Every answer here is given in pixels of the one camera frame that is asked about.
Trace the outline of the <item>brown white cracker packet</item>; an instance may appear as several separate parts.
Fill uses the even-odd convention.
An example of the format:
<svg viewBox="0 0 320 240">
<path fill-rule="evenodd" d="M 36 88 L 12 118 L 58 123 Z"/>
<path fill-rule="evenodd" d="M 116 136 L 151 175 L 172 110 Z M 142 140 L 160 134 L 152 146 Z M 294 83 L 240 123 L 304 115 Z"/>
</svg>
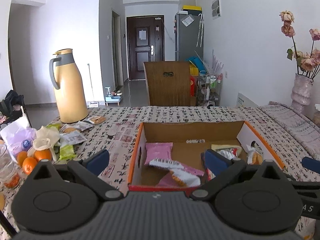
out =
<svg viewBox="0 0 320 240">
<path fill-rule="evenodd" d="M 149 166 L 168 170 L 172 180 L 180 187 L 196 187 L 201 184 L 200 177 L 203 172 L 182 165 L 179 161 L 155 158 L 149 162 Z"/>
</svg>

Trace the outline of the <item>silver foil snack packet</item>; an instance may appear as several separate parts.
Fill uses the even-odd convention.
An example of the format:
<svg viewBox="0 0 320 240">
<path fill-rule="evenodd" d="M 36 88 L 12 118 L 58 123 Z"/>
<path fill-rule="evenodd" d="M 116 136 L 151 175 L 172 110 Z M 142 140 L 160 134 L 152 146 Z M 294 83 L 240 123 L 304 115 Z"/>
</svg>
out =
<svg viewBox="0 0 320 240">
<path fill-rule="evenodd" d="M 230 147 L 230 148 L 222 148 L 216 150 L 218 154 L 225 157 L 228 160 L 232 160 L 234 158 L 238 158 L 241 154 L 242 148 L 240 147 Z"/>
</svg>

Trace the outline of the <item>small green snack packet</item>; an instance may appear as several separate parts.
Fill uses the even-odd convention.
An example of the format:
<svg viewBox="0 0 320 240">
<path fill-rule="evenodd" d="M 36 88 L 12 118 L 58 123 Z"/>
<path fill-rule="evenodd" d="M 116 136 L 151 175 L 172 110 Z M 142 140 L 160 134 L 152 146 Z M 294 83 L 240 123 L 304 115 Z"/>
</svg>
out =
<svg viewBox="0 0 320 240">
<path fill-rule="evenodd" d="M 73 145 L 64 145 L 60 147 L 59 160 L 71 160 L 76 157 Z"/>
</svg>

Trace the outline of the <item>calligraphy print tablecloth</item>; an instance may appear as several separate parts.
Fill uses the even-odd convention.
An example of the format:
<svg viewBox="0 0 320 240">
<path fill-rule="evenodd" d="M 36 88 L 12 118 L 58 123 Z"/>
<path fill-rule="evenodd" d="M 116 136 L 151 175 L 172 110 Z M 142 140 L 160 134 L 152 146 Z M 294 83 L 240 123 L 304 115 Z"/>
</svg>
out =
<svg viewBox="0 0 320 240">
<path fill-rule="evenodd" d="M 319 181 L 319 174 L 301 165 L 304 157 L 319 158 L 319 128 L 290 107 L 116 107 L 95 108 L 91 116 L 106 121 L 85 132 L 86 141 L 75 148 L 78 158 L 107 149 L 110 164 L 100 178 L 127 191 L 126 179 L 139 124 L 142 122 L 231 122 L 247 121 L 274 149 L 285 172 L 297 181 Z"/>
</svg>

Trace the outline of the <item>orange right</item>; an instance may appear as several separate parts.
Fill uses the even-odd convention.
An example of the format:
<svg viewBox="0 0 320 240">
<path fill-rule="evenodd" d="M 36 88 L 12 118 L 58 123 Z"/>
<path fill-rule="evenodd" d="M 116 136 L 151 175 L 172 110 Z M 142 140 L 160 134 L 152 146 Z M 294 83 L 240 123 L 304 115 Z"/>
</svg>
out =
<svg viewBox="0 0 320 240">
<path fill-rule="evenodd" d="M 52 160 L 52 153 L 50 149 L 45 149 L 45 150 L 35 150 L 34 152 L 34 158 L 37 161 L 41 161 L 43 159 L 47 159 L 49 161 Z"/>
</svg>

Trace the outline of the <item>orange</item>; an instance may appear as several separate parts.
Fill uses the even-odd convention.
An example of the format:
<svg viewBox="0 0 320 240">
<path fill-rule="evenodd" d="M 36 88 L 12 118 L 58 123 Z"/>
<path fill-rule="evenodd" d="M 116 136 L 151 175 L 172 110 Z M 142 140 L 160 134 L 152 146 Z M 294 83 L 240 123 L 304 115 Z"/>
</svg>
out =
<svg viewBox="0 0 320 240">
<path fill-rule="evenodd" d="M 36 167 L 38 161 L 33 157 L 26 157 L 22 163 L 22 170 L 25 174 L 29 175 Z"/>
<path fill-rule="evenodd" d="M 20 167 L 22 167 L 24 160 L 28 157 L 28 153 L 26 151 L 21 151 L 16 159 L 17 159 L 17 163 Z"/>
<path fill-rule="evenodd" d="M 45 149 L 45 150 L 35 150 L 34 152 L 34 158 L 37 161 L 41 161 L 43 159 L 47 159 L 49 161 L 52 160 L 52 153 L 50 149 Z"/>
</svg>

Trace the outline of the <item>red orange cardboard box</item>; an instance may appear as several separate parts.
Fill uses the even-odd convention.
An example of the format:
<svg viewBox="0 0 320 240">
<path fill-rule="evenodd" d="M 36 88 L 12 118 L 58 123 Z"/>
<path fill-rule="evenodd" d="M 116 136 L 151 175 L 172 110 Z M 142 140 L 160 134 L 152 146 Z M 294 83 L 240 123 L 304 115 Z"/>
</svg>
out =
<svg viewBox="0 0 320 240">
<path fill-rule="evenodd" d="M 216 145 L 238 145 L 240 158 L 247 160 L 248 146 L 257 143 L 264 159 L 271 159 L 284 169 L 285 165 L 273 148 L 247 121 L 234 122 L 191 122 L 156 123 L 143 122 L 139 125 L 127 178 L 130 191 L 184 191 L 191 193 L 193 188 L 159 185 L 167 171 L 145 164 L 147 143 L 171 142 L 171 158 L 182 164 L 203 170 L 201 153 Z"/>
</svg>

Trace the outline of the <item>orange middle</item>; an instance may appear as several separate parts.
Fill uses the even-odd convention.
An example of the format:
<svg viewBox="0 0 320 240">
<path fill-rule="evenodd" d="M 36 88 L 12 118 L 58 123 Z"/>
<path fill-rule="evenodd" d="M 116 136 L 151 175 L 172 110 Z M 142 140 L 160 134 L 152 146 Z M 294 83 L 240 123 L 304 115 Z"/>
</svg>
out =
<svg viewBox="0 0 320 240">
<path fill-rule="evenodd" d="M 22 163 L 22 170 L 25 174 L 29 175 L 36 167 L 38 161 L 33 157 L 26 157 Z"/>
</svg>

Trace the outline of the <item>pink snack packet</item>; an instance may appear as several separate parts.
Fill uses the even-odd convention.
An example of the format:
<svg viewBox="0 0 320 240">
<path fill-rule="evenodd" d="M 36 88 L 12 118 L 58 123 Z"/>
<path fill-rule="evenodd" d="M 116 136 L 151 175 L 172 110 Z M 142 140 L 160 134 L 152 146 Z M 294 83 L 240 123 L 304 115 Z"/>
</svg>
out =
<svg viewBox="0 0 320 240">
<path fill-rule="evenodd" d="M 172 142 L 147 142 L 145 145 L 146 160 L 144 165 L 149 165 L 150 161 L 155 158 L 171 160 L 172 148 Z"/>
</svg>

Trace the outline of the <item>orange left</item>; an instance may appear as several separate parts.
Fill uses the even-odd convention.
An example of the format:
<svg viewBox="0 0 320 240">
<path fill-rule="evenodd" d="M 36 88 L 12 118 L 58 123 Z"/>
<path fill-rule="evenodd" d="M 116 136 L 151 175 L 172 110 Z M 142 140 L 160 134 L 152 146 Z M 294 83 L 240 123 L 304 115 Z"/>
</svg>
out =
<svg viewBox="0 0 320 240">
<path fill-rule="evenodd" d="M 28 153 L 26 151 L 21 151 L 16 159 L 17 159 L 17 163 L 20 167 L 22 167 L 24 160 L 28 157 Z"/>
</svg>

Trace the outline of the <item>glass cup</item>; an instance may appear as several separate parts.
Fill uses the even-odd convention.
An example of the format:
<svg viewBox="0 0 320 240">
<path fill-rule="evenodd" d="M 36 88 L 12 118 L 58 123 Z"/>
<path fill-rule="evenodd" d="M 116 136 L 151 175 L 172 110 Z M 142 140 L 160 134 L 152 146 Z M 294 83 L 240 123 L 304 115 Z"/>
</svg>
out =
<svg viewBox="0 0 320 240">
<path fill-rule="evenodd" d="M 12 160 L 7 146 L 1 144 L 0 153 L 0 180 L 1 183 L 8 189 L 18 187 L 20 183 L 20 175 L 16 168 L 15 162 Z"/>
</svg>

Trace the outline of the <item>metal storage cart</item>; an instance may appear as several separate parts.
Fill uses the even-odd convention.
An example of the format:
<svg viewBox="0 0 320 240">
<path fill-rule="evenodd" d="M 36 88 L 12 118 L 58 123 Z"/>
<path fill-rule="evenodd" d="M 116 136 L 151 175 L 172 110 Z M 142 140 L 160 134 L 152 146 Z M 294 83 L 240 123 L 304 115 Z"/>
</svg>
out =
<svg viewBox="0 0 320 240">
<path fill-rule="evenodd" d="M 219 107 L 223 75 L 208 74 L 201 71 L 197 77 L 196 104 L 198 106 Z"/>
</svg>

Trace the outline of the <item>yellow paper cup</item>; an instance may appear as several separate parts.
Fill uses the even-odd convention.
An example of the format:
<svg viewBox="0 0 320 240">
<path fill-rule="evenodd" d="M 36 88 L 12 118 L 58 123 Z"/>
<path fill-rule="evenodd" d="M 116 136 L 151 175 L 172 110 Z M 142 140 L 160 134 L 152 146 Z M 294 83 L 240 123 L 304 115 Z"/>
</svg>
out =
<svg viewBox="0 0 320 240">
<path fill-rule="evenodd" d="M 3 211 L 4 206 L 5 206 L 5 198 L 4 198 L 4 195 L 0 193 L 0 211 Z"/>
</svg>

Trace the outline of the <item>grey refrigerator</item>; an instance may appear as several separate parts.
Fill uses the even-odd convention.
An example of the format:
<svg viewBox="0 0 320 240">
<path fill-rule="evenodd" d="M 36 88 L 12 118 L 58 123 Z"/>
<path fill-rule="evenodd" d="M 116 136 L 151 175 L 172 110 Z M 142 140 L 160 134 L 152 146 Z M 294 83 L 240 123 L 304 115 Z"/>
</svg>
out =
<svg viewBox="0 0 320 240">
<path fill-rule="evenodd" d="M 202 11 L 180 11 L 175 15 L 175 60 L 185 61 L 193 56 L 203 57 L 201 44 Z"/>
</svg>

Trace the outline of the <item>yellow box on fridge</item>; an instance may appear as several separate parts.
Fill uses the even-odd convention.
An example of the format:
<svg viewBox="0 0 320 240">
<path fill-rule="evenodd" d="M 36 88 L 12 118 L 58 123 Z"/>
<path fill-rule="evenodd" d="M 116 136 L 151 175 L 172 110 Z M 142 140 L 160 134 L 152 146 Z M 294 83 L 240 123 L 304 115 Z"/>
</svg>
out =
<svg viewBox="0 0 320 240">
<path fill-rule="evenodd" d="M 195 5 L 183 5 L 182 10 L 195 10 L 195 11 L 201 11 L 202 7 L 198 7 Z"/>
</svg>

